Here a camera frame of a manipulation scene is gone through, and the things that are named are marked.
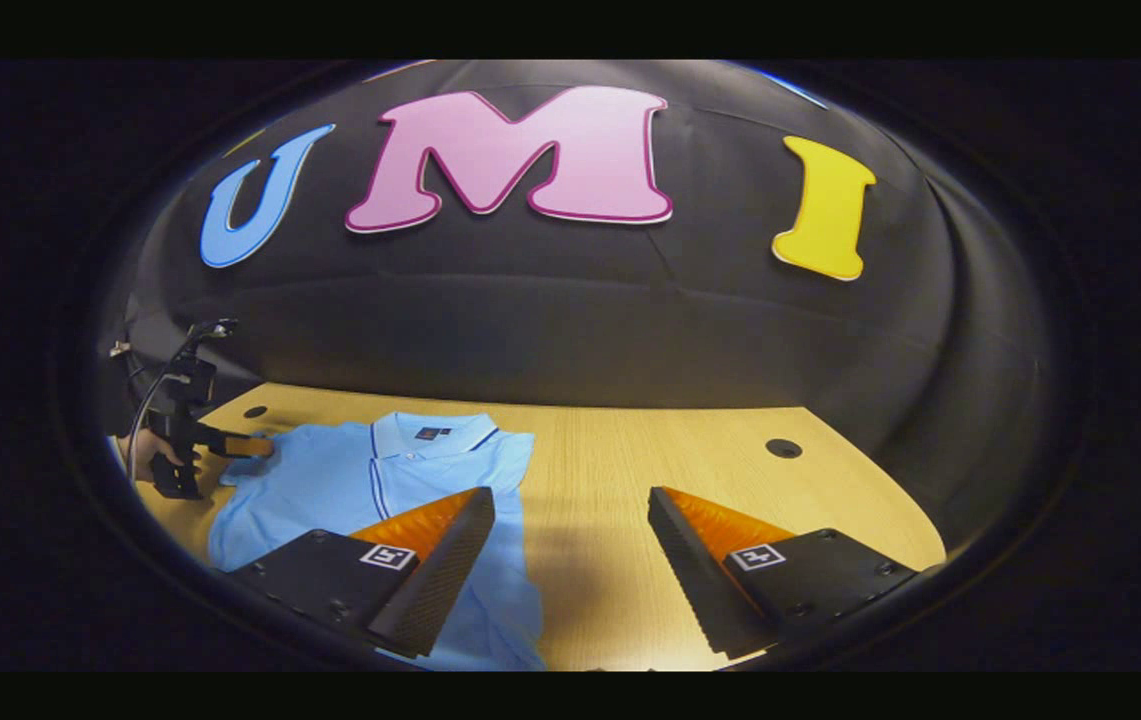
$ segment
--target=wooden table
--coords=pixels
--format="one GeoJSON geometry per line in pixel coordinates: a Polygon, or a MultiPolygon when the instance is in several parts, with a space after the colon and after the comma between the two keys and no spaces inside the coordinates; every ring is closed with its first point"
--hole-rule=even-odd
{"type": "MultiPolygon", "coordinates": [[[[494,405],[264,385],[203,421],[233,432],[298,424],[373,423],[393,411],[487,413],[508,432],[534,432],[521,484],[525,551],[541,589],[539,649],[552,670],[711,670],[709,650],[646,519],[649,490],[670,486],[794,533],[839,528],[914,571],[944,560],[925,512],[876,464],[803,407],[621,410],[494,405]],[[258,418],[242,416],[254,406],[258,418]],[[780,459],[771,438],[802,455],[780,459]]],[[[226,460],[199,462],[207,501],[161,497],[137,484],[159,523],[201,561],[215,515],[233,488],[226,460]]]]}

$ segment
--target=blue letter u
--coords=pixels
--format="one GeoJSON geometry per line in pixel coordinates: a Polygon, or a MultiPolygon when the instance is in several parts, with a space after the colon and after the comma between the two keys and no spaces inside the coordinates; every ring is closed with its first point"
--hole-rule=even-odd
{"type": "Polygon", "coordinates": [[[262,188],[259,209],[254,211],[250,223],[240,228],[233,229],[228,224],[232,218],[232,201],[236,200],[237,191],[241,191],[241,181],[244,181],[250,170],[259,167],[259,160],[233,170],[230,176],[215,186],[215,192],[210,193],[210,208],[205,211],[205,224],[201,225],[201,260],[205,265],[227,268],[228,265],[245,260],[262,243],[268,242],[268,237],[272,237],[281,224],[281,218],[285,217],[290,196],[296,192],[296,178],[304,167],[304,160],[308,157],[308,151],[332,129],[333,123],[319,127],[273,152],[277,164],[268,176],[267,186],[262,188]]]}

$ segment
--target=pink letter m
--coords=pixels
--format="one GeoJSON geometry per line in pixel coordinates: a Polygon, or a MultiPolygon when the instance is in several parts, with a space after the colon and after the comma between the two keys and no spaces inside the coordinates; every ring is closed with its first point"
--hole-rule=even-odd
{"type": "Polygon", "coordinates": [[[553,218],[663,223],[672,201],[654,187],[652,115],[662,97],[617,87],[574,87],[511,122],[484,97],[455,92],[388,110],[393,129],[370,191],[347,229],[385,232],[427,223],[442,196],[423,188],[428,155],[474,213],[493,213],[539,155],[555,147],[552,177],[529,203],[553,218]]]}

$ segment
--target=polo shirt collar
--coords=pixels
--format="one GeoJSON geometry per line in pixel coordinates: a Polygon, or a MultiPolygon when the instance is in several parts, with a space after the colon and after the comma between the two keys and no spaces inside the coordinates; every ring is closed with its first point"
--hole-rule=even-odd
{"type": "Polygon", "coordinates": [[[390,413],[370,426],[370,445],[375,458],[414,454],[420,458],[445,458],[469,452],[497,431],[487,414],[442,418],[390,413]],[[422,428],[451,428],[430,442],[415,440],[422,428]]]}

